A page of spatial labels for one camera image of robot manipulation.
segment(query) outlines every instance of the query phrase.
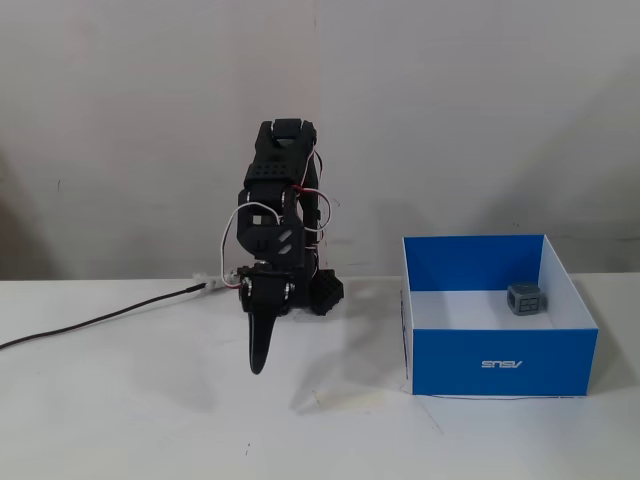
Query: gray cube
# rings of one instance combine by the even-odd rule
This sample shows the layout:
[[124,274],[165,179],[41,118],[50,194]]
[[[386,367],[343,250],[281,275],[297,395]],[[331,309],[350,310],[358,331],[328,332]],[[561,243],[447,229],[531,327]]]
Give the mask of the gray cube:
[[535,315],[542,310],[542,295],[535,283],[512,283],[507,288],[507,303],[515,315]]

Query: black cable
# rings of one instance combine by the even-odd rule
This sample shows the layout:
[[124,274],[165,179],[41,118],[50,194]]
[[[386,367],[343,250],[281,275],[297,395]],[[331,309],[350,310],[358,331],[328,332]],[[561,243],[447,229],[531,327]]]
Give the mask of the black cable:
[[145,300],[144,302],[136,303],[135,305],[132,305],[130,307],[123,308],[122,310],[118,310],[117,312],[108,313],[107,315],[103,315],[101,317],[94,318],[93,320],[87,320],[86,322],[82,322],[82,323],[79,323],[77,325],[72,325],[70,327],[60,328],[58,330],[51,330],[50,332],[36,333],[34,335],[29,335],[28,337],[18,338],[16,340],[12,340],[10,342],[3,343],[2,345],[0,345],[0,350],[3,350],[3,349],[8,348],[8,347],[11,347],[13,345],[17,345],[19,343],[28,342],[29,340],[35,340],[36,338],[50,337],[52,335],[58,335],[59,333],[70,332],[71,330],[75,330],[77,328],[86,327],[87,325],[91,325],[93,323],[101,322],[102,320],[108,320],[110,318],[117,317],[118,315],[122,315],[123,313],[130,312],[131,310],[135,310],[136,308],[144,307],[146,305],[149,305],[150,303],[155,303],[155,302],[159,302],[161,300],[166,300],[167,298],[177,297],[178,295],[184,295],[185,293],[197,292],[198,290],[204,289],[206,286],[207,286],[206,283],[199,283],[198,285],[193,285],[193,286],[191,286],[189,288],[185,288],[184,290],[180,290],[179,292],[168,293],[167,295],[161,295],[159,297],[155,297],[155,298],[152,298],[150,300]]

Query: cable connector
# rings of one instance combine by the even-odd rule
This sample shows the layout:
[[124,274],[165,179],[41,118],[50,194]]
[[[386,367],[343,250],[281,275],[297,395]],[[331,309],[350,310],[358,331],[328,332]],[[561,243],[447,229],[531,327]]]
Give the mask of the cable connector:
[[[233,283],[240,283],[240,275],[238,275],[237,270],[232,270],[227,273],[227,281]],[[204,287],[204,292],[213,292],[214,290],[220,290],[221,288],[225,288],[225,284],[220,277],[212,277],[207,275],[204,272],[194,273],[193,281],[197,284],[204,283],[206,286]]]

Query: asus logo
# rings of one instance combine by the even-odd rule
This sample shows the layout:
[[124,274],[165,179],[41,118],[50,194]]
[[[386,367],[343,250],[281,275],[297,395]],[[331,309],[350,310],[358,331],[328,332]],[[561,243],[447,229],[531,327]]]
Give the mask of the asus logo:
[[522,365],[522,360],[516,362],[515,360],[484,360],[482,362],[482,368],[518,368]]

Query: white wire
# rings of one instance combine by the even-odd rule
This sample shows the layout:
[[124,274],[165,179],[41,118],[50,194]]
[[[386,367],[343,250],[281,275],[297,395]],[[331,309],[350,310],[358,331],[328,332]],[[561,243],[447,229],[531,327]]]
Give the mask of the white wire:
[[318,196],[322,197],[324,199],[324,201],[327,203],[327,221],[324,222],[324,225],[322,225],[321,227],[318,228],[309,228],[309,227],[304,227],[304,229],[308,232],[321,232],[323,231],[325,228],[327,228],[327,225],[329,225],[329,222],[331,221],[331,202],[329,202],[329,199],[327,198],[327,196],[320,192],[319,190],[316,190],[315,188],[303,188],[301,190],[301,193],[305,193],[305,192],[313,192],[315,194],[317,194]]
[[229,228],[231,228],[231,224],[233,223],[233,217],[235,217],[236,213],[238,213],[241,209],[243,209],[244,207],[249,207],[251,205],[254,205],[256,207],[262,207],[266,210],[269,210],[269,212],[271,212],[273,216],[276,217],[276,223],[280,225],[280,217],[278,216],[278,212],[276,212],[273,208],[265,205],[264,203],[247,202],[247,203],[243,203],[242,205],[238,205],[238,207],[236,207],[236,209],[231,214],[231,217],[229,218],[229,223],[227,223],[227,228],[224,229],[224,235],[222,235],[222,242],[220,242],[220,278],[222,279],[222,283],[224,283],[229,288],[236,288],[240,286],[240,284],[232,285],[230,283],[227,283],[227,280],[224,278],[224,245],[227,242],[227,235],[229,234]]
[[311,149],[311,153],[307,157],[307,163],[304,166],[304,173],[302,174],[302,181],[300,182],[300,186],[304,185],[304,181],[307,178],[307,170],[309,169],[309,161],[311,160],[311,157],[313,157],[314,153],[316,153],[316,147],[315,146]]

